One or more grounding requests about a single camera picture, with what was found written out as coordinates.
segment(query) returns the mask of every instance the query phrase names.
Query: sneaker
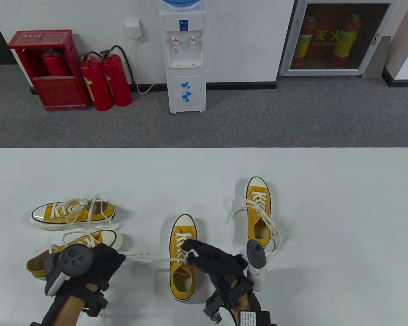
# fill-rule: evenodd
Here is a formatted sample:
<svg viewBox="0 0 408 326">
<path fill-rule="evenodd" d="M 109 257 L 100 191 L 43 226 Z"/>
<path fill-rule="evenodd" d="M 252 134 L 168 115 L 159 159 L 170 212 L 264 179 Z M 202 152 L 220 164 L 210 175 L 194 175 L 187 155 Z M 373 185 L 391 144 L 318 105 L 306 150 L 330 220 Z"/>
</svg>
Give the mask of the sneaker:
<svg viewBox="0 0 408 326">
<path fill-rule="evenodd" d="M 65 242 L 65 238 L 74 233 L 84 234 L 84 236 L 71 242 Z M 45 280 L 44 261 L 51 253 L 61 253 L 65 250 L 65 248 L 67 248 L 67 246 L 75 243 L 84 244 L 89 248 L 93 248 L 100 243 L 104 243 L 109 247 L 118 250 L 121 247 L 122 242 L 122 235 L 117 230 L 99 230 L 89 234 L 84 232 L 69 232 L 64 235 L 64 245 L 51 245 L 48 250 L 29 260 L 26 267 L 35 278 Z"/>
<path fill-rule="evenodd" d="M 181 250 L 186 239 L 198 240 L 198 229 L 193 218 L 183 214 L 175 220 L 169 240 L 171 292 L 178 301 L 192 298 L 196 287 L 195 267 L 185 264 L 186 253 Z"/>
<path fill-rule="evenodd" d="M 227 220 L 230 222 L 237 213 L 248 212 L 248 240 L 256 240 L 266 248 L 272 239 L 274 249 L 268 261 L 275 257 L 281 241 L 281 234 L 271 220 L 271 194 L 268 185 L 260 177 L 253 177 L 245 186 L 245 205 L 235 210 Z"/>
<path fill-rule="evenodd" d="M 71 199 L 43 205 L 32 212 L 30 221 L 45 230 L 61 230 L 82 223 L 110 225 L 114 216 L 115 206 L 96 195 L 92 200 Z"/>
</svg>

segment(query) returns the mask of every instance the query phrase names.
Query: shoe sole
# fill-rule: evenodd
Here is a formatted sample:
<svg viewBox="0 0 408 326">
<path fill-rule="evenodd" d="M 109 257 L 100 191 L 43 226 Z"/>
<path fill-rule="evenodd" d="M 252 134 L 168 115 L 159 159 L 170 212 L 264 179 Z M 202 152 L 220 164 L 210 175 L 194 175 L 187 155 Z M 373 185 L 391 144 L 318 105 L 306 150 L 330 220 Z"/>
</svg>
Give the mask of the shoe sole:
<svg viewBox="0 0 408 326">
<path fill-rule="evenodd" d="M 111 217 L 112 220 L 114 219 L 116 212 L 117 212 L 117 210 L 116 210 L 116 208 L 114 206 L 114 213 L 112 214 L 112 217 Z M 30 222 L 33 225 L 35 225 L 35 226 L 37 226 L 37 227 L 39 227 L 39 228 L 41 228 L 43 230 L 49 230 L 49 231 L 63 230 L 63 229 L 70 228 L 70 227 L 76 227 L 76 226 L 78 226 L 80 224 L 83 224 L 83 223 L 87 223 L 87 221 L 72 223 L 72 224 L 69 224 L 69 225 L 43 223 L 43 222 L 39 222 L 38 220 L 36 220 L 33 216 L 30 216 Z M 91 224 L 92 223 L 94 223 L 94 224 L 104 224 L 104 223 L 108 223 L 108 222 L 109 221 L 104 221 L 104 220 L 103 221 L 91 221 Z"/>
<path fill-rule="evenodd" d="M 194 219 L 192 216 L 190 216 L 189 214 L 181 214 L 180 216 L 183 216 L 183 215 L 187 215 L 187 216 L 189 216 L 189 217 L 192 219 L 193 223 L 195 224 L 195 228 L 196 228 L 196 230 L 197 230 L 197 240 L 199 240 L 199 237 L 198 237 L 198 225 L 197 225 L 195 219 Z M 169 239 L 168 239 L 169 258 L 171 258 L 170 248 L 171 248 L 172 230 L 174 229 L 174 225 L 176 224 L 176 222 L 177 222 L 177 220 L 179 219 L 180 216 L 178 216 L 178 217 L 175 219 L 175 221 L 173 222 L 173 224 L 172 224 L 172 226 L 171 226 L 171 229 L 170 229 L 171 231 L 170 231 L 170 233 L 169 233 Z M 196 286 L 197 286 L 197 281 L 196 281 L 196 276 L 195 276 L 195 291 L 196 291 L 196 289 L 197 289 Z M 195 294 L 195 291 L 192 293 L 192 295 L 191 295 L 189 298 L 187 298 L 187 299 L 185 299 L 185 300 L 181 300 L 181 299 L 177 298 L 177 297 L 174 295 L 174 293 L 172 292 L 172 288 L 171 288 L 171 295 L 173 296 L 174 299 L 176 299 L 176 301 L 186 302 L 186 301 L 189 301 L 189 300 L 193 297 L 193 295 Z"/>
<path fill-rule="evenodd" d="M 115 239 L 114 243 L 110 246 L 111 248 L 115 249 L 116 251 L 119 250 L 119 248 L 121 248 L 122 244 L 123 244 L 123 236 L 121 233 L 119 233 L 117 230 L 109 230 L 109 231 L 113 231 L 117 238 Z M 34 278 L 40 279 L 41 281 L 46 281 L 45 276 L 43 277 L 36 277 L 34 276 Z"/>
<path fill-rule="evenodd" d="M 254 179 L 254 178 L 260 178 L 260 177 L 257 177 L 257 176 L 252 177 L 251 179 L 249 179 L 248 182 L 246 182 L 245 189 L 243 190 L 243 194 L 245 195 L 245 198 L 248 197 L 248 193 L 247 193 L 247 191 L 248 191 L 248 185 L 249 185 L 249 183 L 251 182 L 251 180 Z M 268 186 L 268 184 L 267 184 L 262 178 L 260 178 L 260 179 L 265 183 L 266 188 L 268 188 L 268 191 L 269 191 L 269 199 L 271 200 L 271 205 L 272 205 L 271 191 L 270 191 L 270 189 L 269 189 L 269 186 Z M 248 221 L 248 220 L 249 220 L 248 210 L 246 210 L 246 221 L 248 222 L 248 233 L 246 234 L 246 239 L 247 239 L 247 241 L 249 241 L 249 240 L 255 240 L 255 239 L 249 239 L 249 236 L 248 236 L 248 234 L 249 234 L 249 221 Z M 271 239 L 269 239 L 268 244 L 265 245 L 265 246 L 263 247 L 263 249 L 266 249 L 266 248 L 268 247 L 269 242 L 271 242 Z"/>
</svg>

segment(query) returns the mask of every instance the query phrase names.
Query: red fire extinguisher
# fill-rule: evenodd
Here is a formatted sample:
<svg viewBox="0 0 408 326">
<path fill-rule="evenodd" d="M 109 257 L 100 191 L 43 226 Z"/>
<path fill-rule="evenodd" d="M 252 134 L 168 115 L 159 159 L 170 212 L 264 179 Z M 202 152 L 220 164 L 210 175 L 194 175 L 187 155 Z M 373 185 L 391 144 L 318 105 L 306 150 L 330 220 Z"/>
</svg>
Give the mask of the red fire extinguisher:
<svg viewBox="0 0 408 326">
<path fill-rule="evenodd" d="M 71 70 L 64 56 L 53 49 L 49 49 L 42 56 L 50 76 L 71 76 Z"/>
<path fill-rule="evenodd" d="M 331 68 L 345 68 L 352 45 L 356 41 L 358 33 L 361 31 L 362 27 L 363 22 L 356 14 L 353 14 L 352 17 L 346 20 L 344 28 L 339 35 L 340 39 L 337 41 L 333 54 L 329 60 Z"/>
<path fill-rule="evenodd" d="M 296 50 L 294 51 L 292 63 L 294 67 L 300 67 L 304 63 L 305 55 L 310 47 L 315 29 L 316 22 L 314 17 L 306 17 L 297 41 Z"/>
<path fill-rule="evenodd" d="M 89 95 L 94 102 L 95 109 L 97 111 L 108 111 L 114 106 L 111 90 L 107 84 L 106 76 L 104 76 L 100 60 L 91 58 L 90 54 L 96 54 L 101 57 L 96 52 L 85 54 L 80 61 L 80 70 L 88 87 Z"/>
<path fill-rule="evenodd" d="M 110 89 L 112 90 L 112 95 L 117 106 L 128 107 L 133 103 L 133 97 L 131 96 L 130 86 L 127 81 L 127 76 L 125 74 L 124 66 L 121 57 L 117 54 L 112 54 L 115 48 L 122 48 L 115 45 L 110 50 L 101 51 L 103 54 L 103 59 L 101 64 L 103 66 L 104 74 L 106 75 L 107 82 L 109 83 Z"/>
</svg>

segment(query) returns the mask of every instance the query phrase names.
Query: white rubber toe cap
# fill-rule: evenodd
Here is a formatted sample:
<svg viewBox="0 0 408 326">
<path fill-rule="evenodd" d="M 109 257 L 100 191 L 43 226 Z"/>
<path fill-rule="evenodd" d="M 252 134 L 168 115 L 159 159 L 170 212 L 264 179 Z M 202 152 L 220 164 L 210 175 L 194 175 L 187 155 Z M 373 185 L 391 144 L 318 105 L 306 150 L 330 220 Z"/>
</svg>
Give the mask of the white rubber toe cap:
<svg viewBox="0 0 408 326">
<path fill-rule="evenodd" d="M 45 211 L 47 210 L 48 205 L 41 206 L 35 209 L 32 213 L 32 217 L 38 222 L 44 222 Z"/>
<path fill-rule="evenodd" d="M 187 214 L 179 216 L 174 224 L 174 227 L 194 227 L 194 226 L 195 223 L 193 223 L 192 217 Z"/>
<path fill-rule="evenodd" d="M 266 183 L 263 181 L 263 179 L 260 177 L 254 177 L 251 180 L 249 180 L 248 186 L 249 187 L 262 187 L 262 188 L 268 187 Z"/>
<path fill-rule="evenodd" d="M 111 247 L 118 238 L 116 230 L 103 230 L 101 231 L 101 237 L 103 238 L 103 243 Z"/>
</svg>

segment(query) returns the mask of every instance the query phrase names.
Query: black baseboard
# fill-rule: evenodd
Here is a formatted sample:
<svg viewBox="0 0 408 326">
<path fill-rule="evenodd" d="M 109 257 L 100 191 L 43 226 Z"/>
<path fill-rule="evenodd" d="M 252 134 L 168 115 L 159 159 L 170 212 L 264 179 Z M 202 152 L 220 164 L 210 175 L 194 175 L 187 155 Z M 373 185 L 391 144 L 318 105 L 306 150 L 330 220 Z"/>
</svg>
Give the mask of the black baseboard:
<svg viewBox="0 0 408 326">
<path fill-rule="evenodd" d="M 386 68 L 382 72 L 382 78 L 389 87 L 408 87 L 408 79 L 394 80 Z"/>
<path fill-rule="evenodd" d="M 139 85 L 141 93 L 146 92 L 151 84 Z M 137 85 L 130 85 L 132 93 L 137 93 Z M 207 83 L 207 90 L 275 90 L 277 89 L 277 82 L 250 82 L 250 83 Z M 155 84 L 150 92 L 167 92 L 168 86 L 166 84 Z M 36 90 L 31 87 L 30 93 L 37 95 Z"/>
</svg>

